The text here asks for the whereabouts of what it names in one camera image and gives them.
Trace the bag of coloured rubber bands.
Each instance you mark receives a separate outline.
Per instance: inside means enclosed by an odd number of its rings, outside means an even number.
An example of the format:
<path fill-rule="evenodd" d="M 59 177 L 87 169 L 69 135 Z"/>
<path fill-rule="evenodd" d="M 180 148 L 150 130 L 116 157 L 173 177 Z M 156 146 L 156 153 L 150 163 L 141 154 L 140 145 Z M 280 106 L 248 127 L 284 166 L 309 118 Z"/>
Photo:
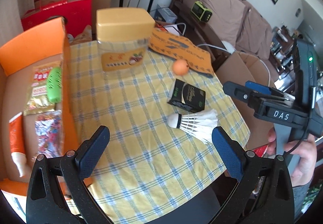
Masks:
<path fill-rule="evenodd" d="M 38 142 L 37 155 L 43 154 L 47 158 L 62 155 L 61 126 L 61 110 L 46 112 L 37 116 L 35 121 L 35 133 Z"/>

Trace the white feather shuttlecock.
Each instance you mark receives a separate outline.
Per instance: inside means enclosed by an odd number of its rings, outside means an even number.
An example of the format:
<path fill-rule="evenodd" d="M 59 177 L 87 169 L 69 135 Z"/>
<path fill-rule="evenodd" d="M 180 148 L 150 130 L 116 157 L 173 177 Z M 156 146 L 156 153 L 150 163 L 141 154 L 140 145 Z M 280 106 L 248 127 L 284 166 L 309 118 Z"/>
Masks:
<path fill-rule="evenodd" d="M 212 131 L 218 126 L 217 111 L 204 110 L 193 114 L 172 114 L 167 118 L 167 124 L 174 129 L 180 129 L 197 138 L 204 144 L 212 144 Z"/>

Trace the orange grey patterned towel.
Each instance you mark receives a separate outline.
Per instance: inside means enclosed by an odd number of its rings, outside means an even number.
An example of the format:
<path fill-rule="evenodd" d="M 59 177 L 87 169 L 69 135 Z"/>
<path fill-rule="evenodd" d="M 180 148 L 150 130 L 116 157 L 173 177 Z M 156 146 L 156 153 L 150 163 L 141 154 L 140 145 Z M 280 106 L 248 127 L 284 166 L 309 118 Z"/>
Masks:
<path fill-rule="evenodd" d="M 211 55 L 195 46 L 188 38 L 154 28 L 149 48 L 175 60 L 186 60 L 190 69 L 207 77 L 214 76 Z"/>

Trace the black and white small box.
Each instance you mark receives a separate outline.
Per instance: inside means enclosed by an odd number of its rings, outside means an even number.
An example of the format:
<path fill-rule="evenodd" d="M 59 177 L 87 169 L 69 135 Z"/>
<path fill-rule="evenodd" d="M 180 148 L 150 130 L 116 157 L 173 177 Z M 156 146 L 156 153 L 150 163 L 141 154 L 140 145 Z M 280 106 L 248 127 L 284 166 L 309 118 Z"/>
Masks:
<path fill-rule="evenodd" d="M 176 79 L 170 89 L 167 103 L 188 112 L 205 110 L 206 92 L 182 80 Z"/>

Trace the orange white tube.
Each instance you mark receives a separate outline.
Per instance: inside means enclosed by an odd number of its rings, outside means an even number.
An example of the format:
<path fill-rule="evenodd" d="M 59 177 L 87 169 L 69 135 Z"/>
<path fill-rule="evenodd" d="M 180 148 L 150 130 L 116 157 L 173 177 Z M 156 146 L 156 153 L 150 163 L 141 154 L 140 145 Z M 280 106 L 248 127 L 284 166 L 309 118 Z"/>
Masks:
<path fill-rule="evenodd" d="M 12 160 L 18 169 L 19 177 L 22 178 L 27 174 L 22 112 L 9 120 L 9 140 Z"/>

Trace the orange ping pong ball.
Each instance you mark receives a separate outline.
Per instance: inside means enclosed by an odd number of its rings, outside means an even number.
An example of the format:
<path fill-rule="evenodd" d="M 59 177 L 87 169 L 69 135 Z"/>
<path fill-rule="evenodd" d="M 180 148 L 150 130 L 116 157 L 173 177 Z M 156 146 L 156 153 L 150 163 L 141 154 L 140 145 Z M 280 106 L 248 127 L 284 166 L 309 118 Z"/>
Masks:
<path fill-rule="evenodd" d="M 174 61 L 172 71 L 175 75 L 183 76 L 189 72 L 189 65 L 186 60 L 178 59 Z"/>

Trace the gold red snack packet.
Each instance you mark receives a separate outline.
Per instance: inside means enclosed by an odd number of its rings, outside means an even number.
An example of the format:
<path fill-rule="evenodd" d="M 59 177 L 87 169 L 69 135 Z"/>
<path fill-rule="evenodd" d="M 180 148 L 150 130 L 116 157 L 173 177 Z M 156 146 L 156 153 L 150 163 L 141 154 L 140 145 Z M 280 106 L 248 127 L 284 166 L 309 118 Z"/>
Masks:
<path fill-rule="evenodd" d="M 57 66 L 60 61 L 56 60 L 50 63 L 34 66 L 32 76 L 27 88 L 26 103 L 23 115 L 35 115 L 55 110 L 54 103 L 51 103 L 47 97 L 47 78 L 49 72 Z"/>

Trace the clear jar yellow lid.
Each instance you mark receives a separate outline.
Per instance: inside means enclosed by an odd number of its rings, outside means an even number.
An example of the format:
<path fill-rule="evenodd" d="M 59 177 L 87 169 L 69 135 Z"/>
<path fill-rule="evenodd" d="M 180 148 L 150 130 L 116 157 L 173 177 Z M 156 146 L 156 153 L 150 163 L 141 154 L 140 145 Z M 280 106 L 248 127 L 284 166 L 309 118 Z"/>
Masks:
<path fill-rule="evenodd" d="M 140 69 L 155 20 L 142 8 L 116 7 L 96 12 L 96 41 L 102 71 L 113 77 Z"/>

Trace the large brown cardboard box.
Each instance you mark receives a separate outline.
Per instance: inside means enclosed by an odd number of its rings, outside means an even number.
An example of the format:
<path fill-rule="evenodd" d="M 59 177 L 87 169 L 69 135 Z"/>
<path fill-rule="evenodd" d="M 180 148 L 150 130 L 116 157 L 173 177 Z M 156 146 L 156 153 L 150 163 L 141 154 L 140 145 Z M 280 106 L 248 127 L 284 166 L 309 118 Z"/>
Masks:
<path fill-rule="evenodd" d="M 216 88 L 223 93 L 223 84 L 231 81 L 245 85 L 247 81 L 274 87 L 273 76 L 269 68 L 258 57 L 243 52 L 234 52 L 215 71 L 218 82 Z"/>

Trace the white rounded device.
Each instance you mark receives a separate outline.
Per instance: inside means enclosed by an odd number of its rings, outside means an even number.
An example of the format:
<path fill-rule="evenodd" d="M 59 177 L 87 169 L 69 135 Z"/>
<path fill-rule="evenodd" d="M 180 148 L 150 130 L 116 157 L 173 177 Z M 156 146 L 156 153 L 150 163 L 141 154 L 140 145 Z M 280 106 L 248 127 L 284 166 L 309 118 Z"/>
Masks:
<path fill-rule="evenodd" d="M 225 49 L 230 53 L 233 54 L 235 52 L 235 48 L 233 45 L 231 45 L 229 42 L 227 41 L 222 41 L 223 46 L 225 47 Z"/>

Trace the orange cardboard tray box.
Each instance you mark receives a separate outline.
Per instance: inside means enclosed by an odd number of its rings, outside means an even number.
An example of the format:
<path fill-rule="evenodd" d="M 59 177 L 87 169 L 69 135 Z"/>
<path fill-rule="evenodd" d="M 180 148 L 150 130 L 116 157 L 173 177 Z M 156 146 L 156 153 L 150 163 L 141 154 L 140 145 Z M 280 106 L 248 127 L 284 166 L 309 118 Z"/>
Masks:
<path fill-rule="evenodd" d="M 25 196 L 37 155 L 58 157 L 80 142 L 68 77 L 71 48 L 61 17 L 1 47 L 1 190 Z"/>

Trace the yellow checkered tablecloth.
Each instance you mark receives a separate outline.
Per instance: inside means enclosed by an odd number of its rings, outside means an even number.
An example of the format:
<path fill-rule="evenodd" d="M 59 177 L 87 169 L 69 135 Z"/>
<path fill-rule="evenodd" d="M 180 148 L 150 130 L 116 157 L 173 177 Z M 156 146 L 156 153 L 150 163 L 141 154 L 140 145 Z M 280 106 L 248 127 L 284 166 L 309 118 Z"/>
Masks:
<path fill-rule="evenodd" d="M 72 115 L 79 141 L 99 126 L 110 141 L 92 173 L 90 192 L 115 223 L 146 223 L 206 189 L 224 171 L 214 146 L 167 124 L 170 58 L 148 51 L 135 73 L 110 79 L 96 42 L 71 47 Z"/>

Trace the brown sofa with cushions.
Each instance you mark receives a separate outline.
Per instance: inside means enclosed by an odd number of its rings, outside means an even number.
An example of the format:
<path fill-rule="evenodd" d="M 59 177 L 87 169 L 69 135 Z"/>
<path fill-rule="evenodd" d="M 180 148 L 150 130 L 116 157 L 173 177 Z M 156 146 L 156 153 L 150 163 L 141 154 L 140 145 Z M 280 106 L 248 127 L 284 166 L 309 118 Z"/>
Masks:
<path fill-rule="evenodd" d="M 201 22 L 191 13 L 196 1 L 201 1 L 212 10 L 207 23 Z M 192 40 L 223 46 L 227 41 L 235 50 L 257 56 L 269 68 L 273 80 L 278 72 L 270 62 L 273 32 L 271 25 L 246 0 L 172 0 L 170 9 L 185 21 L 189 30 L 195 32 Z"/>

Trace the green black portable radio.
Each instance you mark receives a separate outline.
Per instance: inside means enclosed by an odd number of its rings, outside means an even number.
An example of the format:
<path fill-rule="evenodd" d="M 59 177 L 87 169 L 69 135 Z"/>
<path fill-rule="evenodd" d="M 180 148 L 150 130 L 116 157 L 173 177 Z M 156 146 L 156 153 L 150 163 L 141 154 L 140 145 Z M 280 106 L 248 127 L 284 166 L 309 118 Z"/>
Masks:
<path fill-rule="evenodd" d="M 204 23 L 207 23 L 212 16 L 212 10 L 207 8 L 201 1 L 196 1 L 193 4 L 191 13 L 193 13 L 199 21 Z"/>

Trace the grey blue small box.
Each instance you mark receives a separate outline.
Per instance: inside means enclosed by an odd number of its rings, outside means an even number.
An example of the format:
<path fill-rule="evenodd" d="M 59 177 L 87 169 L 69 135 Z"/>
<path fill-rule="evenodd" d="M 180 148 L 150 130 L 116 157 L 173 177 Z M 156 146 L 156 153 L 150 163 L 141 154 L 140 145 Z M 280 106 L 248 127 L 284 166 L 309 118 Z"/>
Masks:
<path fill-rule="evenodd" d="M 157 5 L 153 18 L 161 22 L 174 24 L 176 23 L 177 15 L 169 7 Z"/>

